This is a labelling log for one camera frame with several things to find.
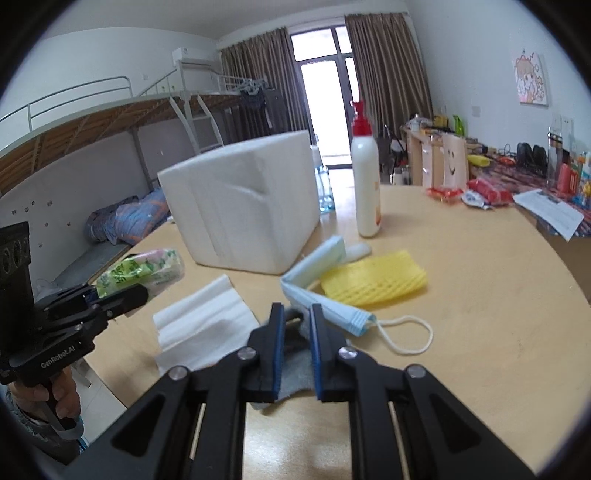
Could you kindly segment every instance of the air conditioner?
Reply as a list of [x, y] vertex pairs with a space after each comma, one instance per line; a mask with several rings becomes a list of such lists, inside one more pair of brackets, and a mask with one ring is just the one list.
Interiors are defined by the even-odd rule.
[[173, 51], [173, 65], [176, 66], [178, 61], [185, 64], [203, 65], [207, 67], [212, 67], [214, 64], [214, 61], [208, 59], [206, 53], [198, 48], [177, 48]]

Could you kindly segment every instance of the green floral package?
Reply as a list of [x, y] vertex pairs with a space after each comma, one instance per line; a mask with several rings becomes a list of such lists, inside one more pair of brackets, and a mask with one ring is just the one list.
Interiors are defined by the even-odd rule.
[[130, 255], [112, 265], [96, 281], [100, 298], [135, 283], [148, 289], [149, 300], [162, 293], [184, 275], [183, 260], [176, 250], [161, 248]]

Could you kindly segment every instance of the electrical outlet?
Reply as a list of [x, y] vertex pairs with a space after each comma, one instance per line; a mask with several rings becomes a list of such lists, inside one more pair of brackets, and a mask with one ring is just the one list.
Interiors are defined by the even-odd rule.
[[562, 117], [559, 113], [552, 113], [552, 125], [550, 125], [554, 132], [562, 130]]
[[572, 118], [566, 116], [562, 117], [562, 139], [567, 150], [574, 149], [574, 123]]

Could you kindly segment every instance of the paper towel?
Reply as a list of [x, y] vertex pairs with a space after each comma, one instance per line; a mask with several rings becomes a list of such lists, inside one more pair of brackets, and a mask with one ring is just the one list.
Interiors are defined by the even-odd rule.
[[245, 346], [259, 327], [227, 275], [153, 315], [162, 375], [175, 365], [197, 370]]
[[227, 145], [158, 174], [193, 259], [282, 274], [319, 219], [307, 131]]

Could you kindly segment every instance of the white lotion bottle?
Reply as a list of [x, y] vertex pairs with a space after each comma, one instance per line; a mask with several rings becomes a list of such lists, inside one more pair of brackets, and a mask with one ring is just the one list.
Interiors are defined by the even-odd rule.
[[352, 124], [351, 163], [355, 181], [357, 231], [360, 236], [372, 237], [378, 233], [382, 222], [378, 144], [363, 114], [363, 102], [354, 102], [353, 105], [355, 118]]

